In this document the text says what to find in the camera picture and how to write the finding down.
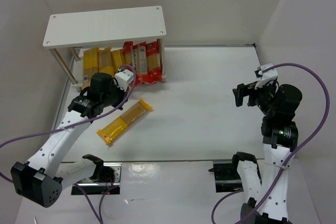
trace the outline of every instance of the packaged food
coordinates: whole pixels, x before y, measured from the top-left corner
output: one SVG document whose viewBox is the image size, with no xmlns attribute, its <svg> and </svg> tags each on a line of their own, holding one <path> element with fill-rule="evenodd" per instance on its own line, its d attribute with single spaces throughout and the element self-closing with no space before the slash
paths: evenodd
<svg viewBox="0 0 336 224">
<path fill-rule="evenodd" d="M 124 49 L 112 51 L 112 59 L 115 73 L 117 73 L 118 68 L 120 68 L 121 65 L 123 65 L 123 54 L 122 54 L 123 51 Z"/>
<path fill-rule="evenodd" d="M 152 107 L 140 99 L 139 102 L 130 107 L 120 117 L 115 119 L 102 130 L 99 130 L 97 134 L 105 141 L 107 145 L 110 145 L 141 115 L 151 110 Z"/>
<path fill-rule="evenodd" d="M 100 73 L 108 73 L 114 76 L 111 47 L 107 47 L 98 52 L 98 71 Z"/>
<path fill-rule="evenodd" d="M 98 73 L 98 47 L 83 52 L 83 86 L 82 89 L 90 86 L 91 77 Z"/>
<path fill-rule="evenodd" d="M 138 51 L 138 47 L 140 44 L 134 45 L 133 46 L 133 56 L 132 56 L 132 67 L 135 69 L 136 71 L 136 75 L 137 75 L 137 80 L 135 82 L 136 86 L 142 85 L 143 83 L 140 80 L 139 77 L 139 73 L 138 73 L 138 55 L 139 55 L 139 51 Z"/>
<path fill-rule="evenodd" d="M 157 41 L 146 45 L 149 84 L 162 82 L 159 44 Z"/>
<path fill-rule="evenodd" d="M 126 41 L 123 46 L 124 51 L 124 63 L 128 65 L 132 65 L 132 55 L 133 55 L 133 42 L 132 41 Z"/>
<path fill-rule="evenodd" d="M 149 75 L 147 70 L 147 57 L 146 57 L 146 42 L 137 44 L 134 49 L 137 51 L 136 75 L 137 79 L 141 82 L 149 83 Z"/>
</svg>

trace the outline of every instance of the shelf top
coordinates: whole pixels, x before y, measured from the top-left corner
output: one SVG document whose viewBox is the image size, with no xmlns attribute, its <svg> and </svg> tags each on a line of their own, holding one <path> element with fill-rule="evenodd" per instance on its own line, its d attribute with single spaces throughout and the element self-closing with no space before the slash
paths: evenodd
<svg viewBox="0 0 336 224">
<path fill-rule="evenodd" d="M 43 46 L 47 49 L 103 46 L 165 35 L 161 6 L 52 14 Z"/>
</svg>

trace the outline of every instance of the white table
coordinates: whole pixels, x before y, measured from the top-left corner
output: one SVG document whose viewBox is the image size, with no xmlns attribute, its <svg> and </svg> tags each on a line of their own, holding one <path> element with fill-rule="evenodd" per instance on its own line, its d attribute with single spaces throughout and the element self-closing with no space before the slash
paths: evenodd
<svg viewBox="0 0 336 224">
<path fill-rule="evenodd" d="M 261 173 L 263 161 L 258 161 Z M 203 224 L 211 223 L 215 203 L 225 195 L 216 193 L 211 161 L 124 163 L 119 195 L 107 195 L 102 216 L 105 224 Z M 98 195 L 90 196 L 98 210 Z M 224 200 L 217 208 L 218 224 L 239 220 L 243 194 Z M 288 214 L 293 224 L 319 224 L 299 161 L 294 159 L 288 186 Z M 23 199 L 15 224 L 95 224 L 98 223 L 84 196 L 62 192 L 50 208 Z"/>
<path fill-rule="evenodd" d="M 154 110 L 112 147 L 106 146 L 97 130 L 122 112 L 93 122 L 64 161 L 88 153 L 112 162 L 231 159 L 237 151 L 263 158 L 263 114 L 257 107 L 248 107 L 247 98 L 237 108 L 232 92 L 242 82 L 255 81 L 259 65 L 254 47 L 167 47 L 166 83 L 137 87 L 124 106 L 127 109 L 143 98 Z M 78 94 L 70 87 L 66 106 Z"/>
</svg>

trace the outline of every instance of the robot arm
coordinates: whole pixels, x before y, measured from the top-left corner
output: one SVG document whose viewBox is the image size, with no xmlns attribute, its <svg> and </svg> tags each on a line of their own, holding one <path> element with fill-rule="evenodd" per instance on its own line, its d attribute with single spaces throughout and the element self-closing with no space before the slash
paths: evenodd
<svg viewBox="0 0 336 224">
<path fill-rule="evenodd" d="M 265 70 L 272 63 L 260 66 Z M 243 105 L 243 98 L 249 96 L 248 106 L 257 105 L 265 115 L 261 126 L 264 136 L 265 169 L 262 183 L 258 176 L 258 165 L 252 154 L 238 152 L 233 157 L 233 166 L 242 179 L 245 203 L 240 212 L 245 217 L 256 203 L 262 199 L 275 180 L 283 161 L 295 150 L 298 142 L 298 129 L 292 119 L 302 100 L 302 93 L 296 87 L 283 84 L 277 88 L 277 71 L 262 73 L 255 71 L 259 81 L 248 85 L 240 84 L 233 90 L 236 106 Z M 291 223 L 287 213 L 287 188 L 290 163 L 285 167 L 275 188 L 258 209 L 258 213 L 246 224 Z"/>
<path fill-rule="evenodd" d="M 58 126 L 58 129 L 64 130 L 51 135 L 27 162 L 16 162 L 10 170 L 16 192 L 44 207 L 50 207 L 63 189 L 83 178 L 100 180 L 105 174 L 113 177 L 111 168 L 104 167 L 103 160 L 90 154 L 62 169 L 59 169 L 59 165 L 77 138 L 90 126 L 90 119 L 101 114 L 103 108 L 115 107 L 124 100 L 132 80 L 133 73 L 129 70 L 117 73 L 114 78 L 106 73 L 92 76 L 90 87 L 73 99 Z M 81 124 L 67 127 L 74 123 Z"/>
</svg>

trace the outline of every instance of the shelf leg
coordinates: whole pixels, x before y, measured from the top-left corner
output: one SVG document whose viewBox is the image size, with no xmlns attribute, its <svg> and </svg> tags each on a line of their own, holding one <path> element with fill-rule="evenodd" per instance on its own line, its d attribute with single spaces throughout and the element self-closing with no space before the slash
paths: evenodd
<svg viewBox="0 0 336 224">
<path fill-rule="evenodd" d="M 80 58 L 79 58 L 78 53 L 76 52 L 75 48 L 74 47 L 70 47 L 70 50 L 72 52 L 72 55 L 75 58 L 75 61 L 80 61 Z"/>
<path fill-rule="evenodd" d="M 166 82 L 166 71 L 164 65 L 164 42 L 163 39 L 157 39 L 157 43 L 159 44 L 159 53 L 160 53 L 160 62 L 161 62 L 161 74 L 162 74 L 162 82 Z"/>
<path fill-rule="evenodd" d="M 49 49 L 49 51 L 51 52 L 51 54 L 55 57 L 55 59 L 57 60 L 58 64 L 63 68 L 64 72 L 67 74 L 68 78 L 70 79 L 72 84 L 77 84 L 77 80 L 74 78 L 74 76 L 72 75 L 70 69 L 68 68 L 68 66 L 65 64 L 64 60 L 62 59 L 61 55 L 59 54 L 59 52 L 53 48 L 53 49 Z"/>
</svg>

